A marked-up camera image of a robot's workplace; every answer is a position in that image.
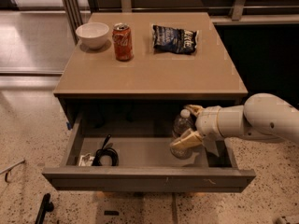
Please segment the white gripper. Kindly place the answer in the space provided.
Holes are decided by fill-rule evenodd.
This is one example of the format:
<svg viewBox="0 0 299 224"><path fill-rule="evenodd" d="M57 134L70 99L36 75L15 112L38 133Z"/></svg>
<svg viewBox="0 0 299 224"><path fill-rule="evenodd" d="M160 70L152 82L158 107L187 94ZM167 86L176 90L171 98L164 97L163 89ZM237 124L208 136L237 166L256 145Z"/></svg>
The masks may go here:
<svg viewBox="0 0 299 224"><path fill-rule="evenodd" d="M220 106L211 106L203 108L201 105L185 105L196 118L195 127L197 131L188 129L179 138L175 139L170 147L176 150L183 150L190 147L196 147L202 144L207 152L216 157L220 156L218 143L223 141L223 136L218 126L218 115Z"/></svg>

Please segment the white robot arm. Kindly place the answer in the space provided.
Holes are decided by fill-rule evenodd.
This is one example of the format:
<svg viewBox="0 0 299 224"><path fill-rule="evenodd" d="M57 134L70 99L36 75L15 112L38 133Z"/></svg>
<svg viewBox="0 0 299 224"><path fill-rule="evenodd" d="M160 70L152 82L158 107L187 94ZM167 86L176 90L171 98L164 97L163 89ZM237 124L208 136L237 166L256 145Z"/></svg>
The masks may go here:
<svg viewBox="0 0 299 224"><path fill-rule="evenodd" d="M231 137L263 143L299 143L299 110L273 94L254 94L243 105L184 108L195 116L195 128L187 129L170 144L173 155L182 159L193 147Z"/></svg>

